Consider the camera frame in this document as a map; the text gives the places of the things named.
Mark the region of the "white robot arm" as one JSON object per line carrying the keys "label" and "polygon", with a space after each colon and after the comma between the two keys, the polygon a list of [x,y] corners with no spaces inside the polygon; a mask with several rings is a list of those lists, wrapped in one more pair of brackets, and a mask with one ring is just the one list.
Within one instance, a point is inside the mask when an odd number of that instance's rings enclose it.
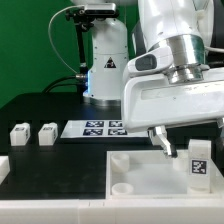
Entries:
{"label": "white robot arm", "polygon": [[124,129],[148,131],[167,156],[168,128],[224,118],[224,68],[207,64],[213,0],[71,0],[93,27],[84,100],[121,106]]}

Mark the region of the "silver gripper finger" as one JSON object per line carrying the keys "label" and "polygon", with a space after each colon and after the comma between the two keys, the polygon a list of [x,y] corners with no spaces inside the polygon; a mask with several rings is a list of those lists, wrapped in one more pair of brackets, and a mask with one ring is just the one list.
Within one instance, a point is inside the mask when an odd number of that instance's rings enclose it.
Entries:
{"label": "silver gripper finger", "polygon": [[219,142],[222,146],[224,146],[224,117],[217,119],[217,126],[220,130]]}

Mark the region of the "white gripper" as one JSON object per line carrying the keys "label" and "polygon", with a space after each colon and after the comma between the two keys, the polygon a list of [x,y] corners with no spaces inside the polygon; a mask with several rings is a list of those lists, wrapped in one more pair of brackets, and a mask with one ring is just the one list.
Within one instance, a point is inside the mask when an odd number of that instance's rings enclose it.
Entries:
{"label": "white gripper", "polygon": [[166,128],[215,122],[224,117],[224,68],[203,72],[198,82],[170,84],[165,70],[174,62],[171,48],[160,47],[128,62],[123,73],[121,117],[129,132],[148,130],[166,157],[178,156]]}

